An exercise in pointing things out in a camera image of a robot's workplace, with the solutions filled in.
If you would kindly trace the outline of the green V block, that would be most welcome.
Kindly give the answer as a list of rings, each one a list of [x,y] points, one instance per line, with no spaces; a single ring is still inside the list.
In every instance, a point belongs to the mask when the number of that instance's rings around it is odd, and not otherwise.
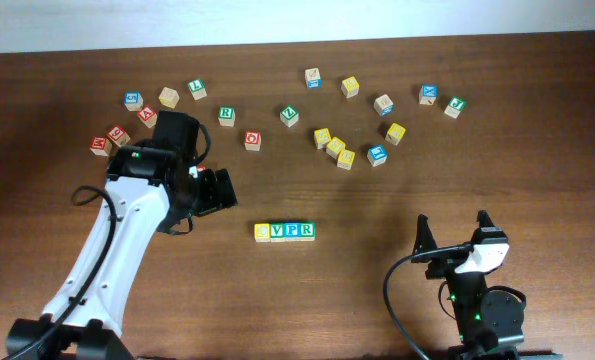
[[[285,240],[284,224],[283,223],[271,223],[270,224],[270,241],[271,242],[283,242],[284,240]]]

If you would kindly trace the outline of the blue P block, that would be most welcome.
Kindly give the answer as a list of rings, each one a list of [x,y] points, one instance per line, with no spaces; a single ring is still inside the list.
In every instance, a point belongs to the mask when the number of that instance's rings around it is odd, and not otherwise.
[[[301,239],[301,224],[284,223],[283,238],[285,241],[299,241]]]

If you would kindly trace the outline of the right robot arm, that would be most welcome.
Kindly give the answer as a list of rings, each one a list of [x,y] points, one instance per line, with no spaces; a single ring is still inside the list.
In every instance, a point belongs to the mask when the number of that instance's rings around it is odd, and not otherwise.
[[[486,283],[486,276],[503,264],[510,244],[486,211],[478,212],[477,222],[470,241],[440,248],[428,217],[419,215],[413,261],[427,265],[428,280],[443,280],[448,287],[461,341],[449,349],[451,359],[518,359],[526,296]]]

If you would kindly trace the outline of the yellow C block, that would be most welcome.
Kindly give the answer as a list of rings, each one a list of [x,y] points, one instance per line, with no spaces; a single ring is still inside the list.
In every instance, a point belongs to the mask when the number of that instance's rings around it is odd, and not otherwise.
[[[270,242],[270,224],[256,223],[254,225],[254,239],[256,242]]]

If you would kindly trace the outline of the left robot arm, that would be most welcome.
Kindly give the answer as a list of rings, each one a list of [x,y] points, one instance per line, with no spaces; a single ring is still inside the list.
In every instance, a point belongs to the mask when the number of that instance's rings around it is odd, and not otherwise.
[[[227,170],[205,169],[196,149],[208,135],[197,119],[160,111],[151,137],[111,158],[103,188],[77,188],[100,200],[96,221],[65,282],[37,320],[18,319],[6,338],[10,359],[129,359],[121,340],[128,296],[150,240],[177,225],[236,205]]]

